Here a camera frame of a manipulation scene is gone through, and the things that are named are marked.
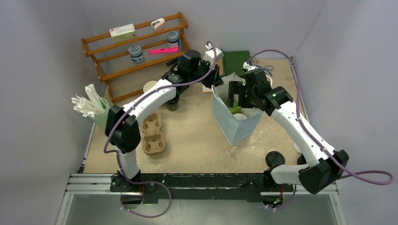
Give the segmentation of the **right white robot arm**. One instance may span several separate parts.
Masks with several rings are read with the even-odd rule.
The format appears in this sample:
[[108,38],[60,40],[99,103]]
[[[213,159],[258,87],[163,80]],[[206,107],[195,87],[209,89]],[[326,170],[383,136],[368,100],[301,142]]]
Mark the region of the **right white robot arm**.
[[270,191],[282,184],[301,185],[317,194],[342,177],[349,156],[327,143],[300,113],[292,96],[281,86],[273,88],[262,69],[245,70],[244,85],[239,98],[247,106],[258,108],[284,128],[296,143],[305,163],[302,165],[273,165],[264,171],[263,184]]

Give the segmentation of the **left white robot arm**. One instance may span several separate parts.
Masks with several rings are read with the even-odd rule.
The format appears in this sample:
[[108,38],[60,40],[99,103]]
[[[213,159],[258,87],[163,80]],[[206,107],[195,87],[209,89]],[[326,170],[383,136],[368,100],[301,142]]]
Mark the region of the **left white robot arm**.
[[127,191],[136,191],[140,185],[136,158],[136,148],[141,141],[139,126],[166,102],[177,101],[181,92],[192,84],[202,83],[208,88],[222,85],[220,67],[216,64],[222,57],[223,52],[218,48],[206,51],[204,55],[196,50],[187,50],[150,90],[123,107],[113,105],[109,109],[104,152],[110,152],[107,150],[109,144],[115,146],[113,152],[118,172]]

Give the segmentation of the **white cup lid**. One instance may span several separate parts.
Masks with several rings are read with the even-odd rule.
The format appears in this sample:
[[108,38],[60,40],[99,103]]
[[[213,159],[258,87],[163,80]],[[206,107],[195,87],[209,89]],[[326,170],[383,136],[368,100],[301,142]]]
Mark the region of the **white cup lid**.
[[243,120],[248,119],[247,116],[245,116],[244,114],[241,114],[241,113],[236,113],[236,114],[234,114],[234,117],[235,117],[237,120],[240,120],[240,121],[243,121]]

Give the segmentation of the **white cup stack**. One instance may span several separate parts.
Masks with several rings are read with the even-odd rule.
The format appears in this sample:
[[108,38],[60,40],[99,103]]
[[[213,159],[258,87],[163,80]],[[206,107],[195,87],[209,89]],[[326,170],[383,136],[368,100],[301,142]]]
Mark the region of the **white cup stack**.
[[152,87],[154,87],[157,84],[157,81],[148,81],[144,86],[143,86],[143,92],[146,93],[148,92]]

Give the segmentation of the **light blue paper bag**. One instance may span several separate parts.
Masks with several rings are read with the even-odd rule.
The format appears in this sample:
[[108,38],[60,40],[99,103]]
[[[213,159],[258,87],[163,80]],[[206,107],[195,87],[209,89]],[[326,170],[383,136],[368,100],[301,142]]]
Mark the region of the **light blue paper bag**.
[[228,143],[233,146],[251,136],[263,111],[256,108],[244,108],[241,110],[242,118],[236,118],[226,106],[229,82],[243,81],[234,73],[224,76],[223,85],[212,87],[212,110],[211,113],[226,137]]

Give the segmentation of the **green paper cup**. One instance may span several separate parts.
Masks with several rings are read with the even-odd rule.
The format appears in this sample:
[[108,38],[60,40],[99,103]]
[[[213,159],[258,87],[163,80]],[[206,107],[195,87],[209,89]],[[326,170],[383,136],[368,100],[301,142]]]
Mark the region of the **green paper cup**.
[[238,114],[241,113],[241,107],[238,105],[238,101],[234,100],[232,107],[229,107],[228,110],[232,113],[232,114]]

